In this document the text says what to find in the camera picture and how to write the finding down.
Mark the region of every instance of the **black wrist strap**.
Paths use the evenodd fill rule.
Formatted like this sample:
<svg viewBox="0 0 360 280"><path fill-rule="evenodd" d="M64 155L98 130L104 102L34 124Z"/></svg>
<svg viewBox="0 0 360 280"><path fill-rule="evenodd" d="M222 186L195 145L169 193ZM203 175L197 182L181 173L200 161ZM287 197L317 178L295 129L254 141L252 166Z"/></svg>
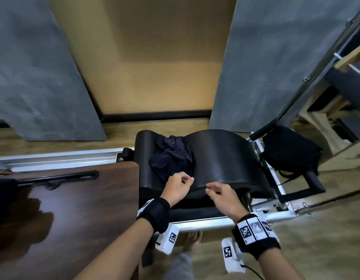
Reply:
<svg viewBox="0 0 360 280"><path fill-rule="evenodd" d="M268 249L281 249L279 239L266 220L255 214L244 216L232 233L240 250L250 253L256 260Z"/></svg>
<svg viewBox="0 0 360 280"><path fill-rule="evenodd" d="M137 219L146 219L153 226L154 232L162 234L168 228L170 208L167 200L156 198L150 200L138 211Z"/></svg>

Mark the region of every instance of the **gray wall panel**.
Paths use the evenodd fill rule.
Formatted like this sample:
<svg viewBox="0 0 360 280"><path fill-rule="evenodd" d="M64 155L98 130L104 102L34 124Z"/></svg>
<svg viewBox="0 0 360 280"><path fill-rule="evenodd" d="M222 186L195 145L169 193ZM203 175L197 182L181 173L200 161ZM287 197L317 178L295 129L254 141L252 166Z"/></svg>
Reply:
<svg viewBox="0 0 360 280"><path fill-rule="evenodd" d="M0 0L0 118L25 140L106 140L46 0Z"/></svg>
<svg viewBox="0 0 360 280"><path fill-rule="evenodd" d="M237 0L210 128L251 132L278 116L360 0Z"/></svg>

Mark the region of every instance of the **bare foot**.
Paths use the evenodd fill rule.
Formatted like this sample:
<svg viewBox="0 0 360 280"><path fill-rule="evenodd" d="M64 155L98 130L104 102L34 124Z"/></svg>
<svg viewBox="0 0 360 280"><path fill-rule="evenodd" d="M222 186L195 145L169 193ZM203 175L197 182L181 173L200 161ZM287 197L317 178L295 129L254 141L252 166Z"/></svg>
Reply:
<svg viewBox="0 0 360 280"><path fill-rule="evenodd" d="M194 252L200 245L202 238L202 231L195 231L188 233L185 244L182 247L182 252Z"/></svg>

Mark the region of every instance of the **cable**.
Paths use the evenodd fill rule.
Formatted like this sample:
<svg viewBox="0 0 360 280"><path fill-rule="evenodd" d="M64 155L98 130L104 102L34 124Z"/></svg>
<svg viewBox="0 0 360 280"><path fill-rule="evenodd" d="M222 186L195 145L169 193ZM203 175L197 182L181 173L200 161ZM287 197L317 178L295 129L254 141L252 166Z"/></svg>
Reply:
<svg viewBox="0 0 360 280"><path fill-rule="evenodd" d="M242 265L240 264L242 268L247 268L250 269L252 272L254 272L259 278L261 278L262 280L264 280L264 278L262 278L254 269L248 267L247 265Z"/></svg>

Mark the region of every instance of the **left hand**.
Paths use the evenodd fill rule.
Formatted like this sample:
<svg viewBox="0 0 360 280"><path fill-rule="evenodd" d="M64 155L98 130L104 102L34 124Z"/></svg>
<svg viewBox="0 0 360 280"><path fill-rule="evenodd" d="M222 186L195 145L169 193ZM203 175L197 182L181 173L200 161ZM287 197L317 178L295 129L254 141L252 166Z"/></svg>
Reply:
<svg viewBox="0 0 360 280"><path fill-rule="evenodd" d="M168 178L166 187L160 197L167 200L169 205L173 207L188 194L193 182L194 178L185 172L173 174Z"/></svg>

